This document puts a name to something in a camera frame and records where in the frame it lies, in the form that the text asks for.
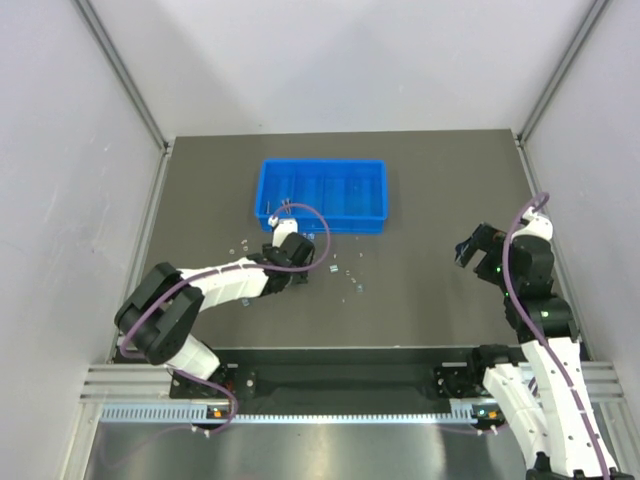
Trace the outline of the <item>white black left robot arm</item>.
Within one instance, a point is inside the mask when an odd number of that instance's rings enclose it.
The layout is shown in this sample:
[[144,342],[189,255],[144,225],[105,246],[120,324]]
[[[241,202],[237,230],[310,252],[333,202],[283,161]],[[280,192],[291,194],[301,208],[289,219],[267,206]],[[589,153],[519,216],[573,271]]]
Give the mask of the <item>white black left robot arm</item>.
[[191,334],[197,316],[304,283],[314,254],[313,242],[298,232],[296,221],[280,220],[270,243],[234,262],[201,269],[155,265],[117,311],[114,324],[147,363],[209,381],[221,362]]

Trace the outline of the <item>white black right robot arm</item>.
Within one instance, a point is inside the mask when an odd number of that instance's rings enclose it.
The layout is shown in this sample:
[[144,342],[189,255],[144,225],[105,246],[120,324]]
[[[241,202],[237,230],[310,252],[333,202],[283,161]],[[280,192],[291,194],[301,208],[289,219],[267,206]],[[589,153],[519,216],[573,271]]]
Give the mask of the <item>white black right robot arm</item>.
[[528,479],[627,479],[602,439],[587,392],[581,346],[569,304],[553,290],[553,225],[525,208],[508,231],[482,223],[455,248],[466,267],[502,293],[505,317],[532,372],[503,345],[472,350],[469,375],[497,403],[513,433]]

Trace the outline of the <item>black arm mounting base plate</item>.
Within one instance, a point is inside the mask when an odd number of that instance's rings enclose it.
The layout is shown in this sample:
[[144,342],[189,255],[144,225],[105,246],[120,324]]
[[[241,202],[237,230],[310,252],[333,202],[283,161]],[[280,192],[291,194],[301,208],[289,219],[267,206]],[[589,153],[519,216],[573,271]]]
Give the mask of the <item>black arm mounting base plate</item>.
[[304,404],[334,396],[354,403],[389,397],[393,403],[440,402],[482,397],[484,369],[502,361],[517,365],[516,347],[222,349],[221,366],[209,378],[231,392],[244,409],[281,395]]

